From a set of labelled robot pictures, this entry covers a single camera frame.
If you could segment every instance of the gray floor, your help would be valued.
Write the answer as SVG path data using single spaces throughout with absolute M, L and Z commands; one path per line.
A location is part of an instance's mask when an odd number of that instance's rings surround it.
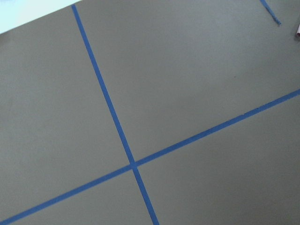
M 85 0 L 135 160 L 300 88 L 298 0 Z M 161 225 L 300 224 L 300 96 L 139 167 Z M 127 166 L 71 7 L 0 35 L 0 225 Z M 129 170 L 14 224 L 152 224 Z

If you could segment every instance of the white board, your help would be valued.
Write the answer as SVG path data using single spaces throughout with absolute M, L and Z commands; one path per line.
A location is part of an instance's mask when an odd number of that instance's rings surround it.
M 0 0 L 0 34 L 79 0 Z

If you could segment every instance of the blue line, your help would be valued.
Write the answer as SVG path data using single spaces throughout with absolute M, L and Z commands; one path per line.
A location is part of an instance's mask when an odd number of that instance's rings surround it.
M 298 95 L 300 95 L 300 89 L 298 89 L 298 90 L 296 90 L 296 91 L 294 91 L 292 93 L 289 93 L 287 95 L 284 95 L 283 97 L 280 97 L 280 98 L 278 98 L 278 99 L 276 99 L 276 100 L 274 100 L 272 102 L 269 102 L 269 103 L 267 103 L 265 105 L 262 105 L 262 106 L 260 106 L 260 107 L 258 107 L 256 109 L 253 109 L 253 110 L 251 110 L 251 111 L 249 111 L 249 112 L 247 112 L 247 113 L 245 113 L 243 115 L 237 116 L 237 117 L 235 117 L 235 118 L 233 118 L 231 120 L 228 120 L 228 121 L 226 121 L 224 123 L 216 125 L 215 127 L 212 127 L 212 128 L 210 128 L 208 130 L 205 130 L 205 131 L 203 131 L 201 133 L 198 133 L 198 134 L 196 134 L 196 135 L 194 135 L 194 136 L 192 136 L 190 138 L 187 138 L 187 139 L 185 139 L 185 140 L 183 140 L 181 142 L 178 142 L 178 143 L 176 143 L 176 144 L 174 144 L 174 145 L 172 145 L 170 147 L 167 147 L 167 148 L 165 148 L 165 149 L 163 149 L 161 151 L 158 151 L 158 152 L 156 152 L 156 153 L 154 153 L 154 154 L 152 154 L 150 156 L 142 158 L 142 159 L 138 160 L 136 162 L 136 164 L 137 164 L 137 166 L 143 165 L 143 164 L 145 164 L 145 163 L 147 163 L 149 161 L 152 161 L 152 160 L 154 160 L 154 159 L 156 159 L 158 157 L 161 157 L 161 156 L 163 156 L 163 155 L 165 155 L 167 153 L 170 153 L 170 152 L 172 152 L 174 150 L 177 150 L 177 149 L 179 149 L 179 148 L 181 148 L 181 147 L 183 147 L 185 145 L 188 145 L 188 144 L 190 144 L 190 143 L 192 143 L 194 141 L 197 141 L 197 140 L 199 140 L 201 138 L 204 138 L 204 137 L 206 137 L 208 135 L 211 135 L 211 134 L 213 134 L 213 133 L 215 133 L 215 132 L 217 132 L 219 130 L 222 130 L 222 129 L 226 128 L 226 127 L 229 127 L 229 126 L 231 126 L 231 125 L 233 125 L 233 124 L 235 124 L 235 123 L 237 123 L 239 121 L 245 120 L 245 119 L 247 119 L 247 118 L 249 118 L 251 116 L 254 116 L 254 115 L 256 115 L 256 114 L 258 114 L 258 113 L 260 113 L 262 111 L 265 111 L 265 110 L 267 110 L 267 109 L 269 109 L 271 107 L 274 107 L 274 106 L 276 106 L 276 105 L 278 105 L 278 104 L 280 104 L 282 102 L 285 102 L 285 101 L 287 101 L 287 100 L 289 100 L 291 98 L 294 98 L 294 97 L 296 97 Z
M 103 92 L 104 98 L 105 98 L 106 103 L 107 103 L 107 106 L 108 106 L 109 111 L 110 111 L 110 113 L 112 115 L 112 119 L 113 119 L 114 124 L 115 124 L 115 126 L 117 128 L 117 131 L 118 131 L 118 134 L 120 136 L 121 142 L 123 144 L 124 150 L 126 152 L 127 158 L 128 158 L 128 160 L 130 162 L 131 168 L 132 168 L 132 170 L 134 172 L 136 182 L 137 182 L 137 184 L 139 186 L 139 189 L 141 191 L 142 197 L 143 197 L 143 199 L 145 201 L 145 204 L 147 206 L 147 209 L 148 209 L 148 212 L 150 214 L 151 220 L 152 220 L 152 222 L 153 222 L 154 225 L 159 225 L 157 216 L 156 216 L 155 211 L 153 209 L 153 206 L 151 204 L 151 201 L 150 201 L 150 198 L 149 198 L 148 193 L 146 191 L 146 188 L 144 186 L 143 180 L 142 180 L 142 178 L 141 178 L 141 176 L 140 176 L 140 174 L 138 172 L 137 165 L 136 165 L 135 160 L 133 158 L 132 152 L 131 152 L 130 147 L 128 145 L 127 139 L 125 137 L 125 134 L 124 134 L 124 131 L 123 131 L 122 126 L 120 124 L 120 121 L 119 121 L 119 118 L 117 116 L 117 113 L 116 113 L 116 111 L 115 111 L 115 109 L 113 107 L 113 103 L 112 103 L 111 98 L 110 98 L 110 96 L 108 94 L 107 88 L 105 86 L 104 80 L 103 80 L 101 72 L 100 72 L 100 69 L 99 69 L 98 64 L 96 62 L 94 53 L 93 53 L 92 48 L 90 46 L 88 37 L 87 37 L 87 35 L 85 33 L 83 24 L 81 22 L 79 13 L 78 13 L 77 8 L 76 8 L 75 5 L 72 5 L 72 10 L 73 10 L 75 19 L 77 21 L 77 24 L 78 24 L 78 27 L 79 27 L 79 30 L 80 30 L 83 42 L 85 44 L 86 50 L 88 51 L 88 54 L 89 54 L 89 57 L 90 57 L 90 61 L 91 61 L 92 65 L 93 65 L 93 67 L 94 67 L 94 71 L 95 71 L 95 74 L 96 74 L 97 79 L 99 81 L 101 90 Z
M 77 187 L 77 188 L 71 190 L 71 191 L 68 191 L 68 192 L 66 192 L 66 193 L 64 193 L 62 195 L 59 195 L 59 196 L 57 196 L 57 197 L 55 197 L 55 198 L 53 198 L 53 199 L 51 199 L 51 200 L 49 200 L 47 202 L 39 204 L 39 205 L 37 205 L 37 206 L 35 206 L 35 207 L 31 208 L 31 209 L 28 209 L 28 210 L 26 210 L 24 212 L 21 212 L 21 213 L 15 215 L 15 216 L 12 216 L 12 217 L 8 218 L 6 220 L 3 220 L 3 221 L 0 222 L 0 225 L 11 224 L 11 223 L 13 223 L 13 222 L 15 222 L 15 221 L 17 221 L 19 219 L 22 219 L 24 217 L 27 217 L 27 216 L 33 214 L 33 213 L 41 211 L 41 210 L 43 210 L 43 209 L 45 209 L 45 208 L 47 208 L 47 207 L 49 207 L 51 205 L 54 205 L 54 204 L 56 204 L 58 202 L 61 202 L 61 201 L 65 200 L 65 199 L 67 199 L 67 198 L 70 198 L 70 197 L 72 197 L 72 196 L 74 196 L 74 195 L 76 195 L 76 194 L 78 194 L 78 193 L 80 193 L 82 191 L 85 191 L 85 190 L 87 190 L 89 188 L 92 188 L 92 187 L 94 187 L 94 186 L 96 186 L 98 184 L 101 184 L 101 183 L 103 183 L 103 182 L 105 182 L 107 180 L 110 180 L 111 178 L 119 176 L 119 175 L 121 175 L 121 174 L 123 174 L 123 173 L 125 173 L 125 172 L 127 172 L 129 170 L 131 170 L 131 166 L 130 165 L 122 167 L 122 168 L 120 168 L 120 169 L 118 169 L 118 170 L 116 170 L 114 172 L 111 172 L 111 173 L 109 173 L 109 174 L 107 174 L 107 175 L 105 175 L 103 177 L 100 177 L 100 178 L 98 178 L 96 180 L 93 180 L 93 181 L 87 183 L 87 184 L 84 184 L 84 185 L 82 185 L 80 187 Z
M 273 20 L 280 25 L 281 22 L 278 20 L 278 18 L 276 17 L 275 13 L 272 11 L 271 7 L 268 5 L 268 3 L 265 0 L 260 0 L 262 5 L 267 9 L 267 11 L 271 14 L 271 16 L 273 17 Z

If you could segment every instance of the blue tape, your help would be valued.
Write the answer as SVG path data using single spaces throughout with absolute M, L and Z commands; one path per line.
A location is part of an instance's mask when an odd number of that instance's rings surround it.
M 132 152 L 131 152 L 130 147 L 128 145 L 127 139 L 125 137 L 125 134 L 124 134 L 124 131 L 123 131 L 122 126 L 120 124 L 120 121 L 119 121 L 119 118 L 117 116 L 117 113 L 116 113 L 116 111 L 115 111 L 115 109 L 113 107 L 113 103 L 112 103 L 111 98 L 110 98 L 110 96 L 108 94 L 107 88 L 105 86 L 104 80 L 103 80 L 101 72 L 100 72 L 100 69 L 99 69 L 98 64 L 96 62 L 94 53 L 93 53 L 92 48 L 90 46 L 89 40 L 87 38 L 87 35 L 85 33 L 83 24 L 81 22 L 79 13 L 78 13 L 77 8 L 76 8 L 75 5 L 72 5 L 72 10 L 73 10 L 75 19 L 77 21 L 77 24 L 78 24 L 81 36 L 83 38 L 83 42 L 85 44 L 86 50 L 88 51 L 88 54 L 89 54 L 89 57 L 90 57 L 90 61 L 91 61 L 92 65 L 93 65 L 93 67 L 94 67 L 94 71 L 95 71 L 95 74 L 96 74 L 97 79 L 99 81 L 101 90 L 103 92 L 104 98 L 105 98 L 106 103 L 107 103 L 107 106 L 108 106 L 109 111 L 110 111 L 110 113 L 112 115 L 112 119 L 113 119 L 114 124 L 115 124 L 115 126 L 117 128 L 117 131 L 118 131 L 118 134 L 120 136 L 121 142 L 123 144 L 124 150 L 126 152 L 127 158 L 128 158 L 128 160 L 130 162 L 131 168 L 132 168 L 133 173 L 135 175 L 136 182 L 137 182 L 137 184 L 139 186 L 139 189 L 141 191 L 142 197 L 143 197 L 143 199 L 145 201 L 146 207 L 147 207 L 148 212 L 150 214 L 151 220 L 152 220 L 152 222 L 153 222 L 154 225 L 159 225 L 157 216 L 156 216 L 155 211 L 153 209 L 153 206 L 151 204 L 151 201 L 150 201 L 150 198 L 149 198 L 148 193 L 146 191 L 146 188 L 144 186 L 143 180 L 142 180 L 142 178 L 140 176 L 140 173 L 139 173 L 139 171 L 137 169 L 137 165 L 136 165 L 135 160 L 133 158 Z
M 54 205 L 56 203 L 59 203 L 59 202 L 65 200 L 65 199 L 67 199 L 67 198 L 70 198 L 70 197 L 72 197 L 72 196 L 74 196 L 74 195 L 76 195 L 76 194 L 78 194 L 78 193 L 80 193 L 82 191 L 85 191 L 85 190 L 90 189 L 90 188 L 92 188 L 92 187 L 94 187 L 94 186 L 96 186 L 98 184 L 101 184 L 101 183 L 107 181 L 107 180 L 110 180 L 111 178 L 119 176 L 122 173 L 125 173 L 125 172 L 127 172 L 129 170 L 131 170 L 131 166 L 130 165 L 122 167 L 122 168 L 120 168 L 120 169 L 118 169 L 118 170 L 116 170 L 114 172 L 111 172 L 111 173 L 109 173 L 109 174 L 107 174 L 107 175 L 105 175 L 103 177 L 100 177 L 100 178 L 98 178 L 96 180 L 93 180 L 93 181 L 87 183 L 87 184 L 84 184 L 84 185 L 82 185 L 80 187 L 77 187 L 77 188 L 71 190 L 71 191 L 68 191 L 68 192 L 66 192 L 66 193 L 64 193 L 62 195 L 59 195 L 59 196 L 57 196 L 57 197 L 55 197 L 55 198 L 53 198 L 53 199 L 51 199 L 51 200 L 49 200 L 47 202 L 39 204 L 39 205 L 37 205 L 37 206 L 35 206 L 35 207 L 31 208 L 31 209 L 28 209 L 28 210 L 26 210 L 24 212 L 21 212 L 21 213 L 15 215 L 15 216 L 12 216 L 12 217 L 8 218 L 6 220 L 3 220 L 3 221 L 0 222 L 0 225 L 11 224 L 11 223 L 13 223 L 13 222 L 15 222 L 15 221 L 17 221 L 19 219 L 22 219 L 24 217 L 27 217 L 27 216 L 33 214 L 33 213 L 41 211 L 41 210 L 43 210 L 43 209 L 45 209 L 45 208 L 47 208 L 47 207 L 49 207 L 51 205 Z
M 185 139 L 185 140 L 183 140 L 181 142 L 178 142 L 178 143 L 176 143 L 176 144 L 174 144 L 174 145 L 172 145 L 170 147 L 167 147 L 167 148 L 165 148 L 165 149 L 163 149 L 161 151 L 158 151 L 158 152 L 156 152 L 156 153 L 154 153 L 154 154 L 152 154 L 150 156 L 142 158 L 142 159 L 138 160 L 136 162 L 136 164 L 137 164 L 137 166 L 143 165 L 143 164 L 145 164 L 145 163 L 147 163 L 149 161 L 152 161 L 152 160 L 154 160 L 154 159 L 156 159 L 158 157 L 161 157 L 161 156 L 163 156 L 165 154 L 168 154 L 168 153 L 170 153 L 170 152 L 172 152 L 172 151 L 174 151 L 176 149 L 179 149 L 179 148 L 181 148 L 181 147 L 183 147 L 185 145 L 188 145 L 188 144 L 190 144 L 190 143 L 192 143 L 194 141 L 197 141 L 197 140 L 199 140 L 201 138 L 204 138 L 204 137 L 206 137 L 208 135 L 211 135 L 211 134 L 213 134 L 213 133 L 215 133 L 215 132 L 217 132 L 219 130 L 222 130 L 222 129 L 228 127 L 228 126 L 231 126 L 231 125 L 233 125 L 233 124 L 235 124 L 235 123 L 237 123 L 239 121 L 245 120 L 245 119 L 247 119 L 247 118 L 249 118 L 251 116 L 254 116 L 254 115 L 256 115 L 256 114 L 258 114 L 258 113 L 260 113 L 262 111 L 265 111 L 265 110 L 267 110 L 267 109 L 269 109 L 271 107 L 274 107 L 274 106 L 276 106 L 276 105 L 278 105 L 278 104 L 280 104 L 282 102 L 285 102 L 285 101 L 287 101 L 287 100 L 289 100 L 291 98 L 294 98 L 294 97 L 296 97 L 298 95 L 300 95 L 300 89 L 298 89 L 298 90 L 296 90 L 296 91 L 294 91 L 294 92 L 292 92 L 290 94 L 284 95 L 283 97 L 280 97 L 280 98 L 278 98 L 278 99 L 276 99 L 276 100 L 274 100 L 272 102 L 269 102 L 269 103 L 267 103 L 265 105 L 262 105 L 262 106 L 260 106 L 260 107 L 258 107 L 256 109 L 253 109 L 253 110 L 251 110 L 251 111 L 249 111 L 249 112 L 247 112 L 247 113 L 245 113 L 243 115 L 237 116 L 237 117 L 235 117 L 235 118 L 233 118 L 231 120 L 228 120 L 228 121 L 226 121 L 224 123 L 216 125 L 215 127 L 212 127 L 210 129 L 205 130 L 205 131 L 203 131 L 203 132 L 201 132 L 199 134 L 196 134 L 196 135 L 194 135 L 194 136 L 192 136 L 190 138 L 187 138 L 187 139 Z
M 260 0 L 262 5 L 267 9 L 267 11 L 271 14 L 271 16 L 273 17 L 273 20 L 280 25 L 281 22 L 278 20 L 278 18 L 276 17 L 275 13 L 272 11 L 272 9 L 270 8 L 270 6 L 268 5 L 268 3 L 265 0 Z

